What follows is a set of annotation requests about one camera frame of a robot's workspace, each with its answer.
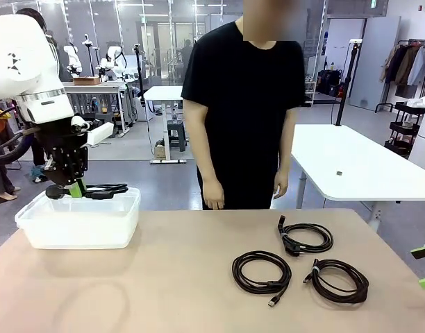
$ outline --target black pole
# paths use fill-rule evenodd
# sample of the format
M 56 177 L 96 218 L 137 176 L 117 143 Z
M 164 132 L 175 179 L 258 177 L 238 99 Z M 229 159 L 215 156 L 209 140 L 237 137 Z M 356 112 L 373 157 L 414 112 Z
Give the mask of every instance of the black pole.
M 142 79 L 142 66 L 140 64 L 140 51 L 138 49 L 138 44 L 134 45 L 135 57 L 137 58 L 137 70 L 138 70 L 138 84 L 140 85 L 140 93 L 142 94 L 140 97 L 140 104 L 143 108 L 146 107 L 146 103 L 144 102 L 144 90 L 143 90 L 143 79 Z
M 356 59 L 356 54 L 358 53 L 358 49 L 359 49 L 359 45 L 354 44 L 353 45 L 353 51 L 351 52 L 349 70 L 347 72 L 347 77 L 345 78 L 344 89 L 342 91 L 342 100 L 340 101 L 340 105 L 339 105 L 339 112 L 337 114 L 337 120 L 336 120 L 336 124 L 335 124 L 336 126 L 340 126 L 340 121 L 342 120 L 342 113 L 344 113 L 345 101 L 347 99 L 347 94 L 349 92 L 349 86 L 350 86 L 350 82 L 351 82 L 351 72 L 353 71 L 354 60 Z

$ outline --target shoe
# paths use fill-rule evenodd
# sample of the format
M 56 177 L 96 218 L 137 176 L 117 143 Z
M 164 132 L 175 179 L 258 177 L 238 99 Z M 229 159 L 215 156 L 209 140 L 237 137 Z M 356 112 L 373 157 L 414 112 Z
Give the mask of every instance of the shoe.
M 17 196 L 12 196 L 7 192 L 4 193 L 0 193 L 0 198 L 4 199 L 6 201 L 11 201 L 11 200 L 15 200 L 16 198 L 18 198 Z

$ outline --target man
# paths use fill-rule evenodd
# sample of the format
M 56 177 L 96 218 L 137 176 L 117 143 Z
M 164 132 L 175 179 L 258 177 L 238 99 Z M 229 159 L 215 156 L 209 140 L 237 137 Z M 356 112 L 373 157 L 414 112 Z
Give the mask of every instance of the man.
M 194 45 L 182 97 L 205 210 L 269 209 L 287 191 L 305 72 L 299 44 L 276 41 L 293 6 L 244 0 Z
M 190 40 L 185 41 L 185 47 L 183 47 L 181 52 L 182 52 L 182 58 L 183 58 L 183 79 L 184 79 L 186 75 L 186 71 L 188 70 L 188 62 L 190 61 L 190 57 L 192 53 L 192 46 L 191 46 Z

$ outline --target translucent storage box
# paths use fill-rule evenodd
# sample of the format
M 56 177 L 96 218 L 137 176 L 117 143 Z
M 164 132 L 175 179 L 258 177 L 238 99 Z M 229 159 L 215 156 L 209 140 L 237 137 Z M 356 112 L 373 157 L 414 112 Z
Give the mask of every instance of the translucent storage box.
M 129 188 L 108 200 L 51 200 L 42 192 L 16 215 L 34 248 L 125 248 L 138 223 L 140 190 Z

